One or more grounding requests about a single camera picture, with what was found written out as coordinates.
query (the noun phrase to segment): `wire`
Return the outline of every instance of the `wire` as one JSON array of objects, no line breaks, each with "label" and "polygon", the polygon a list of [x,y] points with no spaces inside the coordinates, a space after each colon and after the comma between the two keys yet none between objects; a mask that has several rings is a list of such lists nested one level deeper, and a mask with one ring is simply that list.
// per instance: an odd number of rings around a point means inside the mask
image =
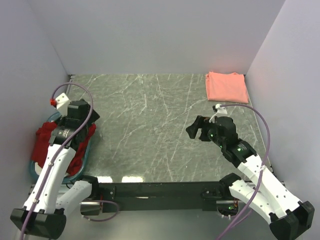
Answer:
[{"label": "wire", "polygon": [[118,213],[119,213],[119,211],[120,211],[119,205],[118,205],[116,202],[114,202],[114,201],[107,201],[107,200],[90,200],[89,202],[112,204],[112,205],[115,205],[115,207],[116,207],[116,212],[115,212],[112,216],[110,216],[110,217],[108,217],[108,218],[105,218],[105,219],[92,219],[92,218],[89,218],[89,217],[87,217],[87,216],[83,216],[84,219],[87,219],[87,220],[89,220],[89,221],[91,221],[91,222],[105,222],[105,221],[111,220],[111,219],[113,219],[116,215],[118,215]]},{"label": "wire", "polygon": [[[268,159],[268,154],[269,154],[269,150],[270,150],[270,130],[269,130],[269,126],[266,122],[266,120],[264,119],[264,117],[261,115],[260,112],[258,112],[255,108],[253,108],[252,106],[248,106],[245,104],[226,104],[226,105],[221,105],[220,107],[231,107],[231,106],[240,106],[240,107],[245,107],[248,109],[253,110],[263,121],[265,128],[266,128],[266,134],[267,134],[267,144],[266,144],[266,150],[265,150],[265,155],[262,159],[262,163],[261,166],[264,166],[267,162]],[[259,174],[259,178],[258,178],[258,182],[256,184],[256,188],[251,196],[251,198],[249,199],[249,201],[246,203],[246,205],[243,207],[243,209],[236,215],[236,217],[232,220],[232,222],[225,228],[225,230],[215,239],[215,240],[220,240],[227,232],[229,232],[233,227],[235,227],[236,225],[238,225],[239,223],[241,223],[244,219],[246,219],[247,215],[242,218],[241,220],[238,221],[238,219],[240,218],[240,216],[249,208],[249,205],[252,203],[252,201],[254,200],[255,196],[257,195],[261,182],[262,182],[262,175],[263,175],[263,168],[260,171]]]},{"label": "wire", "polygon": [[94,100],[93,100],[93,97],[91,95],[91,93],[82,85],[78,84],[78,83],[75,83],[75,82],[66,82],[66,83],[63,83],[61,85],[59,85],[52,93],[52,96],[51,96],[51,99],[54,98],[57,90],[59,88],[61,88],[62,86],[65,86],[65,85],[75,85],[81,89],[83,89],[88,95],[89,95],[89,98],[90,98],[90,101],[91,101],[91,106],[90,106],[90,109],[89,109],[89,113],[86,117],[86,119],[84,120],[84,122],[61,144],[61,146],[58,148],[58,150],[55,152],[55,154],[53,155],[51,161],[50,161],[50,164],[48,165],[48,168],[46,169],[45,171],[45,174],[44,174],[44,177],[42,179],[42,182],[40,184],[40,187],[39,187],[39,190],[38,192],[36,193],[35,195],[35,198],[34,198],[34,202],[32,203],[30,209],[29,209],[29,212],[28,214],[26,215],[25,217],[25,220],[22,224],[22,227],[21,227],[21,233],[20,233],[20,240],[24,240],[24,234],[25,234],[25,231],[26,231],[26,228],[27,228],[27,224],[29,222],[29,219],[31,217],[31,214],[33,213],[33,211],[35,210],[36,208],[36,205],[37,205],[37,201],[47,183],[47,180],[49,178],[49,174],[50,174],[50,171],[51,171],[51,168],[52,166],[54,165],[55,161],[56,161],[56,158],[58,157],[59,153],[61,152],[62,149],[65,148],[65,146],[67,145],[68,142],[70,142],[70,140],[87,124],[87,122],[89,121],[90,117],[91,117],[91,114],[93,112],[93,109],[94,109]]}]

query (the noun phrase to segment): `white wall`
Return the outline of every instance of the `white wall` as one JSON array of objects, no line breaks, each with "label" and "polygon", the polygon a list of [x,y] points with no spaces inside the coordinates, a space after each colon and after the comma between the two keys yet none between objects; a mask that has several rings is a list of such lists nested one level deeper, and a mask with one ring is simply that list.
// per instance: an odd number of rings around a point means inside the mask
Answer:
[{"label": "white wall", "polygon": [[67,73],[25,0],[0,1],[0,239],[26,200],[35,132],[53,112],[49,98]]},{"label": "white wall", "polygon": [[28,2],[69,74],[245,74],[284,0]]},{"label": "white wall", "polygon": [[275,173],[315,207],[306,240],[319,239],[320,229],[319,9],[318,0],[286,0],[246,76],[271,130]]}]

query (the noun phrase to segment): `gray floor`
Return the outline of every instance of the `gray floor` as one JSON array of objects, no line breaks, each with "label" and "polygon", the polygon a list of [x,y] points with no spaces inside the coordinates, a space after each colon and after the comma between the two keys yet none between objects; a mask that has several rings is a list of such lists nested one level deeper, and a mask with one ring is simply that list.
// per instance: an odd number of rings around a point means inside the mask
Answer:
[{"label": "gray floor", "polygon": [[[90,90],[101,117],[85,174],[101,182],[218,181],[229,173],[241,175],[216,145],[190,139],[185,131],[197,115],[213,114],[216,102],[207,100],[205,75],[74,75],[72,81]],[[74,86],[68,96],[89,100]],[[263,157],[254,113],[243,107],[227,111],[239,137]]]}]

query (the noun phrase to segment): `gray marble surface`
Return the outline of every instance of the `gray marble surface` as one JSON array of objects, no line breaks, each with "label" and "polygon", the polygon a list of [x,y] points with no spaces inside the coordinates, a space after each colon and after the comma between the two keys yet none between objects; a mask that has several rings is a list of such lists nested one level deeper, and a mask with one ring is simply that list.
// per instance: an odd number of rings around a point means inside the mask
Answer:
[{"label": "gray marble surface", "polygon": [[[197,115],[213,114],[216,102],[207,100],[204,74],[74,75],[71,80],[89,89],[100,114],[85,174],[114,183],[243,176],[219,147],[190,139],[186,133]],[[68,96],[89,100],[76,86],[70,87]],[[239,137],[263,157],[265,146],[254,113],[234,106],[227,111]]]}]

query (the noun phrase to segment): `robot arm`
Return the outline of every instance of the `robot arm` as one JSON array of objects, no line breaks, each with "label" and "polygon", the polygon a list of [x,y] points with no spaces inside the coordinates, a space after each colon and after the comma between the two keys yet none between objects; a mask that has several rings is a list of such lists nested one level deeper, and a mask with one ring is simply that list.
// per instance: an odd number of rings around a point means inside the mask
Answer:
[{"label": "robot arm", "polygon": [[[255,185],[263,170],[259,192],[250,207],[262,216],[278,240],[294,240],[311,227],[315,209],[308,201],[302,202],[289,192],[269,171],[249,143],[238,138],[236,125],[227,116],[213,118],[197,116],[186,128],[191,139],[201,129],[199,139],[214,142],[221,148],[223,156],[244,173]],[[231,196],[247,203],[254,193],[239,176],[232,173],[220,180]]]},{"label": "robot arm", "polygon": [[[85,140],[89,126],[100,116],[93,110],[87,125],[66,144],[52,165],[51,160],[54,154],[61,144],[84,122],[90,108],[84,100],[70,102],[64,93],[58,96],[56,101],[56,108],[62,116],[57,122],[57,127],[51,133],[43,169],[23,207],[15,208],[10,216],[12,222],[21,230],[32,204],[36,201],[37,204],[28,221],[25,233],[49,239],[60,237],[65,228],[67,217],[84,199],[95,198],[99,195],[98,179],[92,176],[82,176],[70,190],[58,198],[65,173],[79,144]],[[35,200],[49,165],[52,168],[48,179],[40,197]]]}]

